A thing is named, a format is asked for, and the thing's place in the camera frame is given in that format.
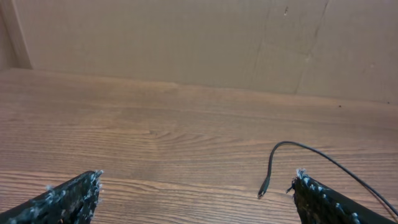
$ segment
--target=wood plank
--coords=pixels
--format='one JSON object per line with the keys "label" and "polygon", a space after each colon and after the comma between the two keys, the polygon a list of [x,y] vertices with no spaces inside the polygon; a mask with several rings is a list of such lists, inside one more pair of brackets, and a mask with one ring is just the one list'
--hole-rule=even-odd
{"label": "wood plank", "polygon": [[398,106],[12,69],[0,73],[0,211],[89,169],[104,169],[95,223],[299,223],[284,190],[295,169],[383,214],[395,206]]}

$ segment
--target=black wire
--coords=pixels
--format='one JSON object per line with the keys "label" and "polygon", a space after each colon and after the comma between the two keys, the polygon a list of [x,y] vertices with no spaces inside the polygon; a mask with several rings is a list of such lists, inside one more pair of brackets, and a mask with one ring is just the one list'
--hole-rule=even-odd
{"label": "black wire", "polygon": [[318,153],[319,155],[323,156],[324,158],[328,159],[330,162],[336,164],[336,166],[340,167],[342,170],[344,170],[347,174],[349,174],[350,176],[352,176],[356,181],[358,181],[360,184],[362,184],[364,187],[366,187],[367,189],[369,189],[371,192],[373,192],[375,195],[377,195],[397,216],[398,216],[398,212],[397,210],[381,195],[379,194],[379,192],[377,192],[376,190],[374,190],[371,186],[369,186],[367,183],[365,183],[365,181],[361,180],[359,177],[357,177],[355,174],[353,174],[351,171],[349,171],[347,168],[343,167],[341,164],[339,164],[338,162],[334,161],[332,158],[330,158],[329,156],[327,156],[326,154],[324,154],[321,151],[318,151],[317,149],[314,149],[310,146],[306,146],[304,144],[300,144],[297,142],[293,142],[293,141],[281,141],[278,144],[275,145],[275,147],[273,148],[273,150],[271,151],[271,154],[269,156],[269,162],[268,162],[268,171],[267,171],[267,177],[265,179],[265,181],[262,183],[260,191],[258,193],[258,199],[260,199],[266,192],[267,192],[267,188],[269,185],[269,181],[271,179],[271,168],[272,168],[272,158],[274,157],[274,153],[275,150],[284,144],[291,144],[294,146],[300,146],[304,149],[309,149],[313,152]]}

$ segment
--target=wood grain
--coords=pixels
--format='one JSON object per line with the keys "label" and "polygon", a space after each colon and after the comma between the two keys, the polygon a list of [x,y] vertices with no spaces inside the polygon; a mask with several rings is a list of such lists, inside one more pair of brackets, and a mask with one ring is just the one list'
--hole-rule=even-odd
{"label": "wood grain", "polygon": [[398,106],[114,77],[0,73],[0,211],[103,169],[93,223],[300,223],[284,191],[298,167],[389,214],[321,149],[398,206]]}

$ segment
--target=wooden table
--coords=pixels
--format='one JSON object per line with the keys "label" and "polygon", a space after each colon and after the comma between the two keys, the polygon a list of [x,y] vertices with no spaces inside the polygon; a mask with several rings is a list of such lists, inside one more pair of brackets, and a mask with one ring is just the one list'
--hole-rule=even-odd
{"label": "wooden table", "polygon": [[93,223],[300,223],[295,170],[391,216],[321,149],[398,207],[398,106],[123,78],[0,73],[0,211],[103,169]]}

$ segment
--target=wall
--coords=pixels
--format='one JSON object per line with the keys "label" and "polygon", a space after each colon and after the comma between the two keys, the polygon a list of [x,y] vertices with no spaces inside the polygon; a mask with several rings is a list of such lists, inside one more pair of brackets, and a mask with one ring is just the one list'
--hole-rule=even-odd
{"label": "wall", "polygon": [[8,31],[0,13],[0,71],[16,66],[17,61],[14,50],[12,49]]}
{"label": "wall", "polygon": [[2,4],[33,69],[398,103],[396,0]]}

